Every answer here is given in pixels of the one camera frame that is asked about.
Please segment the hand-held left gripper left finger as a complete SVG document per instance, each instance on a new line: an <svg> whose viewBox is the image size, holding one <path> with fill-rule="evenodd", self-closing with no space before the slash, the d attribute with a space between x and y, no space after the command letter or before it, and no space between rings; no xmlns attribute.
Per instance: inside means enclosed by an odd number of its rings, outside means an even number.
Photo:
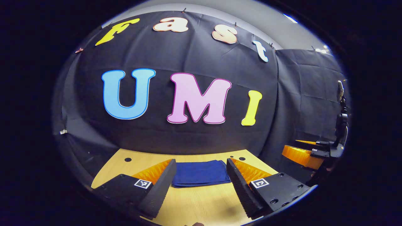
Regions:
<svg viewBox="0 0 402 226"><path fill-rule="evenodd" d="M134 175L119 174L93 192L128 216L152 220L162 207L176 170L176 160L168 159Z"/></svg>

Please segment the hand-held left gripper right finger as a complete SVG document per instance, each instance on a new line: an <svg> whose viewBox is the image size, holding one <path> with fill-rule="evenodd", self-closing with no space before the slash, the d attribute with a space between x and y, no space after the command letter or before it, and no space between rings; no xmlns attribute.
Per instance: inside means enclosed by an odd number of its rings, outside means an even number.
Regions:
<svg viewBox="0 0 402 226"><path fill-rule="evenodd" d="M247 217L252 220L274 216L316 189L286 173L270 174L234 158L227 159L226 171Z"/></svg>

